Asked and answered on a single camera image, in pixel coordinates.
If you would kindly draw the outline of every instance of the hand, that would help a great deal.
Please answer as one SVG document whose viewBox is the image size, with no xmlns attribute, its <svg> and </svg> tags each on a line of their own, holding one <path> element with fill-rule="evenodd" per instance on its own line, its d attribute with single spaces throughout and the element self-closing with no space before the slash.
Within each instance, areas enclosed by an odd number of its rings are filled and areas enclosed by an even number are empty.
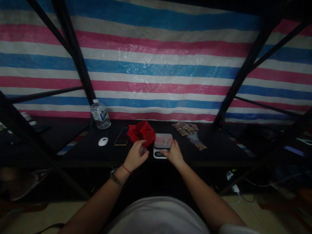
<svg viewBox="0 0 312 234">
<path fill-rule="evenodd" d="M 160 151 L 175 166 L 179 167 L 184 163 L 179 144 L 176 140 L 172 141 L 169 152 Z"/>
<path fill-rule="evenodd" d="M 149 156 L 149 152 L 145 152 L 142 156 L 140 155 L 140 148 L 142 147 L 142 144 L 146 140 L 139 140 L 136 141 L 132 148 L 129 150 L 128 156 L 126 157 L 126 160 L 124 161 L 124 166 L 127 168 L 129 171 L 134 171 L 137 169 L 139 166 L 141 166 L 146 160 L 147 157 Z"/>
</svg>

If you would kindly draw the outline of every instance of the white computer mouse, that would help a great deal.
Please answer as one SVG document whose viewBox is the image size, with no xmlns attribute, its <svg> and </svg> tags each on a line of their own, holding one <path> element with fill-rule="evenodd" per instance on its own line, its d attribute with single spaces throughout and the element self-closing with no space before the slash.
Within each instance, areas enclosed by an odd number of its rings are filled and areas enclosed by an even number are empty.
<svg viewBox="0 0 312 234">
<path fill-rule="evenodd" d="M 98 145 L 99 146 L 105 146 L 108 143 L 108 138 L 107 137 L 103 137 L 98 141 Z"/>
</svg>

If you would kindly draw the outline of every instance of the smartphone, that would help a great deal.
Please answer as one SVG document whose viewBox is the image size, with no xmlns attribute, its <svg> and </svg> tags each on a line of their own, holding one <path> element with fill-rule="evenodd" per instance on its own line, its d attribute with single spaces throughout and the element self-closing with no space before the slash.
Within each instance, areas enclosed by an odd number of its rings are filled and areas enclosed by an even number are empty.
<svg viewBox="0 0 312 234">
<path fill-rule="evenodd" d="M 123 128 L 115 141 L 116 146 L 125 146 L 128 144 L 129 136 L 127 135 L 129 128 Z"/>
</svg>

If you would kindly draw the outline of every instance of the forearm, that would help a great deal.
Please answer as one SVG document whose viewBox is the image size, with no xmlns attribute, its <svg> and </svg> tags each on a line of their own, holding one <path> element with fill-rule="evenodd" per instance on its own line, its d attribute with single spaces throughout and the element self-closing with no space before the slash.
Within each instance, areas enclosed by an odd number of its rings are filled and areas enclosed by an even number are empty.
<svg viewBox="0 0 312 234">
<path fill-rule="evenodd" d="M 176 166 L 207 223 L 215 230 L 223 224 L 245 226 L 235 211 L 185 162 Z"/>
<path fill-rule="evenodd" d="M 127 181 L 130 173 L 120 167 L 115 177 L 122 185 Z M 104 226 L 113 209 L 122 187 L 109 179 L 99 191 L 69 220 L 59 234 L 97 234 Z"/>
</svg>

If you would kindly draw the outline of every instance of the white shirt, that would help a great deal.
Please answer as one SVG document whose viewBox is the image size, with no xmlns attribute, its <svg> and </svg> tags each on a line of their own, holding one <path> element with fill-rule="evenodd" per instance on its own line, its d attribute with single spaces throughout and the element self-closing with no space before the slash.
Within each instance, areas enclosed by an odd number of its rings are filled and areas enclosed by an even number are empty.
<svg viewBox="0 0 312 234">
<path fill-rule="evenodd" d="M 103 233 L 210 233 L 201 218 L 185 203 L 172 197 L 149 197 L 128 206 Z M 259 234 L 225 224 L 219 234 Z"/>
</svg>

